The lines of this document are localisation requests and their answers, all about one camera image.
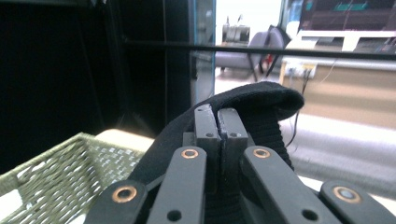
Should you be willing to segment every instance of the chair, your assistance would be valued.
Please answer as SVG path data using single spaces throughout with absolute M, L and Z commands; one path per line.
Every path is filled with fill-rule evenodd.
M 248 48 L 276 48 L 283 49 L 285 43 L 283 37 L 277 29 L 269 29 L 266 32 L 258 32 L 253 36 L 251 41 L 248 43 Z M 216 67 L 221 67 L 221 70 L 228 68 L 247 69 L 254 76 L 254 80 L 257 82 L 259 77 L 256 74 L 254 68 L 258 65 L 262 70 L 262 55 L 260 54 L 249 54 L 249 53 L 234 53 L 234 52 L 217 52 L 216 53 Z

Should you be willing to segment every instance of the desk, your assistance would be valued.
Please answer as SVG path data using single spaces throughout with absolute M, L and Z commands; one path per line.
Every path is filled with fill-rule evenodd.
M 286 63 L 315 63 L 302 113 L 396 129 L 396 62 L 284 57 L 279 83 L 301 91 L 301 78 L 285 77 Z

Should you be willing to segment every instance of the wicker basket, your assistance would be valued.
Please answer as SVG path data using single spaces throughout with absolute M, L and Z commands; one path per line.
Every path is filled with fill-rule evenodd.
M 125 179 L 143 152 L 80 133 L 0 175 L 0 196 L 14 189 L 22 206 L 1 223 L 69 223 L 110 184 Z

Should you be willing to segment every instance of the metal screw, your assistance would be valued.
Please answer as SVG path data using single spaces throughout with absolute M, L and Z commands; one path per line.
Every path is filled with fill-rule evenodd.
M 115 203 L 128 203 L 137 194 L 134 186 L 121 186 L 114 190 L 112 199 Z
M 181 156 L 185 159 L 194 159 L 198 156 L 198 152 L 194 149 L 186 149 L 181 152 Z
M 258 157 L 258 158 L 268 158 L 271 156 L 271 153 L 268 150 L 262 149 L 262 148 L 257 148 L 253 150 L 253 154 Z
M 361 196 L 353 189 L 349 189 L 346 187 L 335 187 L 332 189 L 335 197 L 341 199 L 346 203 L 360 203 Z

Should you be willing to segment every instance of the screen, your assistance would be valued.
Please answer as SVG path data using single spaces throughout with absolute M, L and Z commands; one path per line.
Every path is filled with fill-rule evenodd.
M 395 0 L 304 0 L 299 30 L 393 31 Z

